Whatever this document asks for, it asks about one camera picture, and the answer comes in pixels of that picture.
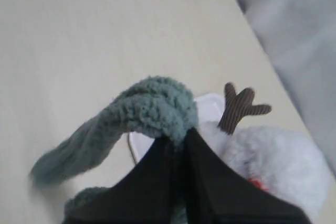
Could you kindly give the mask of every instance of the table surface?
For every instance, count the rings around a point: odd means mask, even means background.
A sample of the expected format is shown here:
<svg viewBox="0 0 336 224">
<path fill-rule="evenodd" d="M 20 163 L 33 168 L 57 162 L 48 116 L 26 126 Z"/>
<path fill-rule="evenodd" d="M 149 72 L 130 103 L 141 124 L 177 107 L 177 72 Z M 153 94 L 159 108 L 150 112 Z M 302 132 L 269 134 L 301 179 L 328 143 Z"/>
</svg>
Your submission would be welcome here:
<svg viewBox="0 0 336 224">
<path fill-rule="evenodd" d="M 307 130 L 234 0 L 0 0 L 1 223 L 60 223 L 65 200 L 112 186 L 134 166 L 126 136 L 98 168 L 36 193 L 27 174 L 45 151 L 148 75 L 195 95 L 252 86 L 273 112 L 241 126 Z M 336 189 L 317 223 L 334 223 Z"/>
</svg>

